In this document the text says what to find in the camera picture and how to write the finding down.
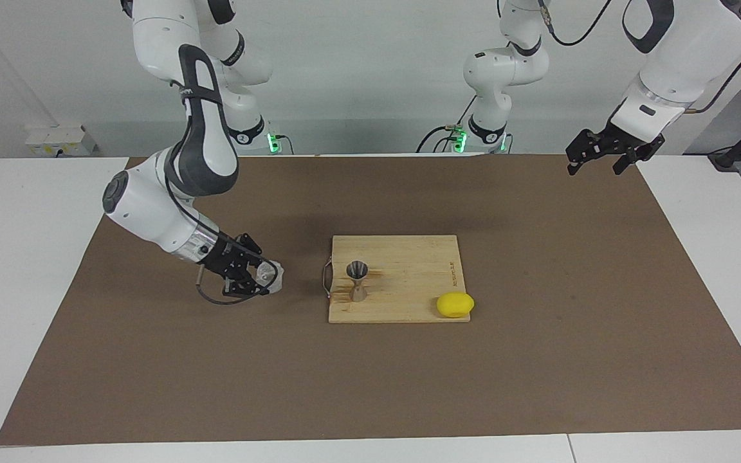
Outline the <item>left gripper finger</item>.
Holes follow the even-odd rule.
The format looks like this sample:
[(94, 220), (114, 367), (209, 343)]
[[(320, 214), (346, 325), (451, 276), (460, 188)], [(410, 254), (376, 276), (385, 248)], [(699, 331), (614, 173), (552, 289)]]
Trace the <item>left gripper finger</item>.
[(656, 138), (652, 143), (647, 143), (640, 147), (627, 147), (626, 152), (620, 155), (620, 158), (614, 162), (615, 175), (620, 176), (627, 167), (636, 164), (636, 162), (649, 161), (661, 149), (664, 142), (664, 138)]
[(581, 130), (579, 134), (567, 146), (567, 158), (569, 164), (567, 171), (570, 176), (575, 176), (586, 162), (594, 161), (606, 155), (600, 147), (601, 135), (591, 130)]

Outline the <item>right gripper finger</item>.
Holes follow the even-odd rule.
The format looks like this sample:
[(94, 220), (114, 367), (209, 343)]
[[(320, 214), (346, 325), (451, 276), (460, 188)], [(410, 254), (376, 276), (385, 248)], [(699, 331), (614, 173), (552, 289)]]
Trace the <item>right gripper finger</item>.
[(259, 268), (264, 264), (265, 266), (278, 266), (275, 261), (268, 260), (262, 254), (262, 248), (250, 237), (247, 233), (239, 234), (235, 238), (236, 243), (236, 256), (235, 266), (238, 268)]
[(255, 279), (233, 280), (224, 279), (223, 296), (226, 297), (253, 297), (268, 295), (270, 289), (264, 284), (260, 284)]

